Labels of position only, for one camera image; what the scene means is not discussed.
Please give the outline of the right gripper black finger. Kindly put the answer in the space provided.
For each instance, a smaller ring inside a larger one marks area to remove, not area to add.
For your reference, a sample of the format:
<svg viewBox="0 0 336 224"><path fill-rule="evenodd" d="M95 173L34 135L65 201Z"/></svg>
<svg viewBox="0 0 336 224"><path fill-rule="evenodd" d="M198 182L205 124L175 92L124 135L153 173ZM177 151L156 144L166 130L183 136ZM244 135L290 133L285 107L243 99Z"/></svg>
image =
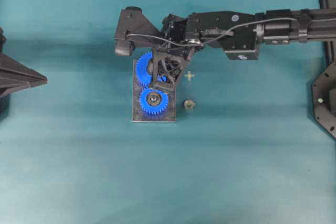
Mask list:
<svg viewBox="0 0 336 224"><path fill-rule="evenodd" d="M194 53L195 48L189 48L185 54L182 53L177 56L153 49L150 88L163 92L174 91L186 67L193 59Z"/></svg>

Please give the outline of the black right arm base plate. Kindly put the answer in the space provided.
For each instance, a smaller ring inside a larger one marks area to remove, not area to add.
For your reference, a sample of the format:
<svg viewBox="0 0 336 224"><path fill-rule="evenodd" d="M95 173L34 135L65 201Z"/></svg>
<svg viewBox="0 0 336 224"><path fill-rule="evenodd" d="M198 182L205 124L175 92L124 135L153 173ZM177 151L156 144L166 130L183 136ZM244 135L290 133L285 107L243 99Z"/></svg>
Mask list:
<svg viewBox="0 0 336 224"><path fill-rule="evenodd" d="M335 138L335 60L315 79L311 90L315 121Z"/></svg>

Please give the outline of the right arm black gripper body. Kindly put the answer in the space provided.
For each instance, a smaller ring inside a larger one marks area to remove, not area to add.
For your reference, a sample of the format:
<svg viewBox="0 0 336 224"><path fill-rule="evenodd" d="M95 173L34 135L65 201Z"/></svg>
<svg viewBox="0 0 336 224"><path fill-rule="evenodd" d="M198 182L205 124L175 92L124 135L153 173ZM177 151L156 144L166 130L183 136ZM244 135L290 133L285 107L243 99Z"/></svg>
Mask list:
<svg viewBox="0 0 336 224"><path fill-rule="evenodd" d="M200 13L188 17L169 14L161 27L151 25L153 56L192 56L204 49L204 18Z"/></svg>

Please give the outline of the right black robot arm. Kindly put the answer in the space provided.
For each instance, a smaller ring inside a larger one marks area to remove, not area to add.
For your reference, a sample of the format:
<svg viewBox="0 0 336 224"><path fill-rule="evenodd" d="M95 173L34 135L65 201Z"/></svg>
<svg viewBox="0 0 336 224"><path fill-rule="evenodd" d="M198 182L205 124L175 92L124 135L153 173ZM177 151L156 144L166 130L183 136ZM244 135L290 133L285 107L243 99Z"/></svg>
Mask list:
<svg viewBox="0 0 336 224"><path fill-rule="evenodd" d="M230 60L256 60L260 45L335 40L335 9L193 13L165 20L162 43L153 50L150 88L170 92L193 55L205 46L222 49Z"/></svg>

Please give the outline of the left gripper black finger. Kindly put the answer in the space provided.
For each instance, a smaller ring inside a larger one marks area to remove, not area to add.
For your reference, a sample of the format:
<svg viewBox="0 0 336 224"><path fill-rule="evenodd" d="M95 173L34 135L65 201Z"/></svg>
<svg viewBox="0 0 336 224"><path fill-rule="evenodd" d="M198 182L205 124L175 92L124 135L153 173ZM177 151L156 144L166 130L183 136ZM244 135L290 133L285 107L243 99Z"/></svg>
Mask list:
<svg viewBox="0 0 336 224"><path fill-rule="evenodd" d="M3 53L6 43L1 28L1 98L11 93L47 84L47 77Z"/></svg>

